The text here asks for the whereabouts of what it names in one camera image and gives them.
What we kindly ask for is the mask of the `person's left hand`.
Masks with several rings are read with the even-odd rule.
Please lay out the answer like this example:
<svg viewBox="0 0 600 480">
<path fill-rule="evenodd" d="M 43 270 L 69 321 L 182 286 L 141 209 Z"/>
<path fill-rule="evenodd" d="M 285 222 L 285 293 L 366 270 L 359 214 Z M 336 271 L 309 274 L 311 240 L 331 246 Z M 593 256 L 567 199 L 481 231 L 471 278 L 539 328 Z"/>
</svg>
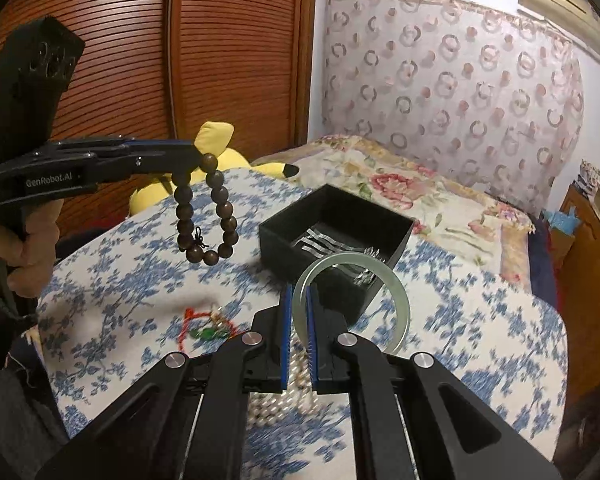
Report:
<svg viewBox="0 0 600 480">
<path fill-rule="evenodd" d="M 27 214 L 25 240 L 0 226 L 0 259 L 12 267 L 9 289 L 23 298 L 37 297 L 50 282 L 59 240 L 57 220 L 63 200 L 33 207 Z"/>
</svg>

